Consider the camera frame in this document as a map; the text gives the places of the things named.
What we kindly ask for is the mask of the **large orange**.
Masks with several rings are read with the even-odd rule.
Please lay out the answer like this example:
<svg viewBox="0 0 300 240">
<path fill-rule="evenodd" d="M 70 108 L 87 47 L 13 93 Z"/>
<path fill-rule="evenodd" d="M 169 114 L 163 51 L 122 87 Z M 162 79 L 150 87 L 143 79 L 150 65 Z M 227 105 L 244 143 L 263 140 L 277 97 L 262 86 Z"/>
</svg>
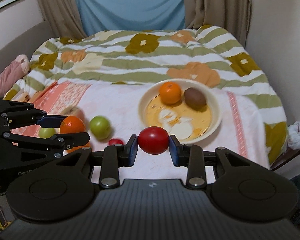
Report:
<svg viewBox="0 0 300 240">
<path fill-rule="evenodd" d="M 65 153 L 71 153 L 71 152 L 74 152 L 74 151 L 76 151 L 76 150 L 79 150 L 79 149 L 81 149 L 81 148 L 83 148 L 83 147 L 90 147 L 90 142 L 88 142 L 87 144 L 85 144 L 85 145 L 83 145 L 83 146 L 75 146 L 75 147 L 73 147 L 73 148 L 71 148 L 71 149 L 65 150 L 64 152 L 65 152 Z"/>
</svg>

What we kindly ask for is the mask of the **pink white floral towel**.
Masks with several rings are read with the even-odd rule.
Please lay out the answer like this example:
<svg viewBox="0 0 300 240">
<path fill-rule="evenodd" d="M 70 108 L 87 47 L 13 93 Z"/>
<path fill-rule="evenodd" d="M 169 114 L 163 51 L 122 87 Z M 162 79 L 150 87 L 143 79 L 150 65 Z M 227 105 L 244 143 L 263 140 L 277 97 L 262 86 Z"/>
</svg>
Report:
<svg viewBox="0 0 300 240">
<path fill-rule="evenodd" d="M 149 85 L 112 85 L 93 82 L 88 85 L 63 82 L 53 85 L 30 100 L 37 109 L 60 115 L 66 107 L 75 106 L 89 122 L 97 115 L 111 122 L 113 137 L 127 141 L 144 128 L 138 104 Z M 265 131 L 256 105 L 248 98 L 220 89 L 212 89 L 221 109 L 221 124 L 208 138 L 198 142 L 206 151 L 224 146 L 269 168 Z M 121 179 L 186 179 L 187 169 L 174 167 L 169 152 L 151 155 L 138 150 L 133 167 L 119 170 Z"/>
</svg>

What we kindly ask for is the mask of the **large red-yellow apple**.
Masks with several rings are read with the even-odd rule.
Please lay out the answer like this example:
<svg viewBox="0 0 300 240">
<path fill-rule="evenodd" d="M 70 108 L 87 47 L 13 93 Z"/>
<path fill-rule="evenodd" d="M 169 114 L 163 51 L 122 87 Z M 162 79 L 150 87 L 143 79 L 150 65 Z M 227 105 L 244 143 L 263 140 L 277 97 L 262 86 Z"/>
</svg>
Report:
<svg viewBox="0 0 300 240">
<path fill-rule="evenodd" d="M 77 106 L 68 106 L 63 109 L 60 115 L 67 115 L 67 116 L 76 116 L 85 122 L 85 115 L 84 112 Z"/>
</svg>

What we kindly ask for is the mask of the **blue fabric sheet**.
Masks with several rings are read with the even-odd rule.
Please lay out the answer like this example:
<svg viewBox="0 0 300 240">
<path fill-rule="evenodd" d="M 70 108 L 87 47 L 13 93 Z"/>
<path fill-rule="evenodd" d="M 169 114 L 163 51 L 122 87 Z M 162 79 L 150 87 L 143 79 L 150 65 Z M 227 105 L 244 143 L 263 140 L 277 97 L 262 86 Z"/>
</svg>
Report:
<svg viewBox="0 0 300 240">
<path fill-rule="evenodd" d="M 185 28 L 184 0 L 75 0 L 87 35 Z"/>
</svg>

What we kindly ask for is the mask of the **green striped floral quilt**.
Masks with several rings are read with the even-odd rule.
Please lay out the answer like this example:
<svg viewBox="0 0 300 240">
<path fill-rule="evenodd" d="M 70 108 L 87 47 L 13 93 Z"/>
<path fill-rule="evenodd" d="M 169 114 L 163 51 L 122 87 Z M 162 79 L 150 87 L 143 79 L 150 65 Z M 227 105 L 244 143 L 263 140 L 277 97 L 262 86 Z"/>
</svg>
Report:
<svg viewBox="0 0 300 240">
<path fill-rule="evenodd" d="M 248 97 L 262 116 L 269 161 L 285 152 L 287 118 L 279 96 L 243 46 L 214 25 L 179 31 L 109 30 L 81 40 L 51 38 L 36 49 L 29 71 L 3 97 L 11 100 L 19 91 L 33 96 L 62 79 L 136 85 L 172 78 Z"/>
</svg>

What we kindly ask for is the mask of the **beige curtain left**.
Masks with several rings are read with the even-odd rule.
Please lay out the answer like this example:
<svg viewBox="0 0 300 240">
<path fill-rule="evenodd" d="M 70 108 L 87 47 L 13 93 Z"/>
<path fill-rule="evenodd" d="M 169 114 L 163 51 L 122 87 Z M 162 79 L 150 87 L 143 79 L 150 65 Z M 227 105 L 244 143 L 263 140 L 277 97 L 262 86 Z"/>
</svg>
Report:
<svg viewBox="0 0 300 240">
<path fill-rule="evenodd" d="M 43 18 L 56 37 L 87 37 L 75 0 L 37 0 Z"/>
</svg>

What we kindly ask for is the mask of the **small red cherry tomato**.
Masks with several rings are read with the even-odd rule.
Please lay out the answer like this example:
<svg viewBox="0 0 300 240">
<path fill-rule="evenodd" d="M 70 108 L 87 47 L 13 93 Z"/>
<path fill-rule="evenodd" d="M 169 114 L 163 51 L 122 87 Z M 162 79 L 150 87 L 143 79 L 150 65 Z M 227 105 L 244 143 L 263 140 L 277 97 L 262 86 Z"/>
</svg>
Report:
<svg viewBox="0 0 300 240">
<path fill-rule="evenodd" d="M 124 141 L 119 138 L 112 138 L 108 141 L 108 145 L 124 145 Z"/>
</svg>

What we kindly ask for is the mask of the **small patterned tissue pack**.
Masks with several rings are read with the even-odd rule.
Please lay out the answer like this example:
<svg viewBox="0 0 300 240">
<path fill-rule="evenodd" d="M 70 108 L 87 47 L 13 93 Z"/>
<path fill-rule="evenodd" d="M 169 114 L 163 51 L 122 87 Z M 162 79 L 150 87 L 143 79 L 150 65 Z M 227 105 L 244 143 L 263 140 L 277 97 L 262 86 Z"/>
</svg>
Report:
<svg viewBox="0 0 300 240">
<path fill-rule="evenodd" d="M 17 102 L 29 102 L 30 96 L 27 92 L 21 92 L 17 93 L 12 100 Z"/>
</svg>

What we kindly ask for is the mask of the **cream oval bowl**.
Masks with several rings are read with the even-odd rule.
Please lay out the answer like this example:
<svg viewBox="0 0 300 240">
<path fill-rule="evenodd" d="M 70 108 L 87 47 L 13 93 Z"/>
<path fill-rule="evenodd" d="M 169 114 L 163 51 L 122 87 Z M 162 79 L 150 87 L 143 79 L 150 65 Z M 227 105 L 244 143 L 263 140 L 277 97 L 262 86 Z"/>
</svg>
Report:
<svg viewBox="0 0 300 240">
<path fill-rule="evenodd" d="M 175 135 L 180 142 L 186 144 L 198 143 L 212 135 L 222 120 L 222 111 L 215 91 L 193 80 L 171 81 L 177 83 L 182 92 L 191 87 L 200 90 L 206 97 L 207 106 L 195 111 L 187 106 L 184 100 L 171 106 L 163 104 L 159 88 L 165 82 L 161 81 L 144 92 L 139 101 L 138 114 L 142 127 L 162 127 L 169 135 Z"/>
</svg>

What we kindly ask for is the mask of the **white plastic bag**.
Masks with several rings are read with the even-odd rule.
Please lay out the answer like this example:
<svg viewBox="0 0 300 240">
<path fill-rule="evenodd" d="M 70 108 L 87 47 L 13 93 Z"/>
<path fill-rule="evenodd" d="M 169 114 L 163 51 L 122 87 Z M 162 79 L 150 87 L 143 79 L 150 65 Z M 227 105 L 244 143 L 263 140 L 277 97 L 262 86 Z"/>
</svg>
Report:
<svg viewBox="0 0 300 240">
<path fill-rule="evenodd" d="M 288 126 L 288 147 L 297 150 L 300 149 L 300 122 Z"/>
</svg>

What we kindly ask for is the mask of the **small mandarin orange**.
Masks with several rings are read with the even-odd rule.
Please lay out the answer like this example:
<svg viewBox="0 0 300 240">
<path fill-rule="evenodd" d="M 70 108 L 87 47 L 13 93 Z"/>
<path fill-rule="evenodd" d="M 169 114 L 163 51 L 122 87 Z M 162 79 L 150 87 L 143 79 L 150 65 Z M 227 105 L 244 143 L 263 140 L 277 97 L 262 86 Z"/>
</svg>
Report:
<svg viewBox="0 0 300 240">
<path fill-rule="evenodd" d="M 85 124 L 80 118 L 71 115 L 66 117 L 61 122 L 59 129 L 61 134 L 81 133 L 81 132 L 85 132 Z"/>
</svg>

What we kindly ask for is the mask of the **pink plush toy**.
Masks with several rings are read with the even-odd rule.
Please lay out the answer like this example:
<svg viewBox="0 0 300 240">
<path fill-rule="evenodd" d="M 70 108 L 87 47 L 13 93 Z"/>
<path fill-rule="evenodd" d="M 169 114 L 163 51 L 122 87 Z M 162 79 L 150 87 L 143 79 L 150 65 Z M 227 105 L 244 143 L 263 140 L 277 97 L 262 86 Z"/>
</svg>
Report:
<svg viewBox="0 0 300 240">
<path fill-rule="evenodd" d="M 0 74 L 0 98 L 23 78 L 30 69 L 29 59 L 26 55 L 18 55 Z"/>
</svg>

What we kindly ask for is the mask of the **green apple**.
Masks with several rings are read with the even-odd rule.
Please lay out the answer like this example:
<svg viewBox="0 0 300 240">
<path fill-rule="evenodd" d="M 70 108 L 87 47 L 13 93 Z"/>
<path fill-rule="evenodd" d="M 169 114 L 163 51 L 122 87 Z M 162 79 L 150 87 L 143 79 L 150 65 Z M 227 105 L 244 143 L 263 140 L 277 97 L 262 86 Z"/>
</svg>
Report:
<svg viewBox="0 0 300 240">
<path fill-rule="evenodd" d="M 95 116 L 89 122 L 90 130 L 97 140 L 104 140 L 111 134 L 110 121 L 104 116 Z"/>
<path fill-rule="evenodd" d="M 52 137 L 54 134 L 56 134 L 56 130 L 54 128 L 40 128 L 39 129 L 39 137 L 46 139 Z"/>
</svg>

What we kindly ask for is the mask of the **brown kiwi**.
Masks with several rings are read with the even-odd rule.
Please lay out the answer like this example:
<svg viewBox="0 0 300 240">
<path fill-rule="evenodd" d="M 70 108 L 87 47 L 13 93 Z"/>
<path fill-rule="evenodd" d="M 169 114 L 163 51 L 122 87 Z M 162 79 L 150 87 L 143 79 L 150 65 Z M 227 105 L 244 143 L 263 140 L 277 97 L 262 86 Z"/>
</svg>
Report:
<svg viewBox="0 0 300 240">
<path fill-rule="evenodd" d="M 194 110 L 201 110 L 207 105 L 205 95 L 200 90 L 192 87 L 184 91 L 184 100 Z"/>
</svg>

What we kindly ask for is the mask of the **grey sofa headboard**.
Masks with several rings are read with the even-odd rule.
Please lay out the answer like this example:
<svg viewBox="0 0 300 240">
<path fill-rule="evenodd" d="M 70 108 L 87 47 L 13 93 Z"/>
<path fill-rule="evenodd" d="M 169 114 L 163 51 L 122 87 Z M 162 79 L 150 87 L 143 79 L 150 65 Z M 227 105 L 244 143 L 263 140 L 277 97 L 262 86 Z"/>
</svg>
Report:
<svg viewBox="0 0 300 240">
<path fill-rule="evenodd" d="M 0 74 L 18 55 L 25 54 L 30 59 L 34 51 L 52 37 L 50 25 L 43 21 L 13 39 L 0 50 Z"/>
</svg>

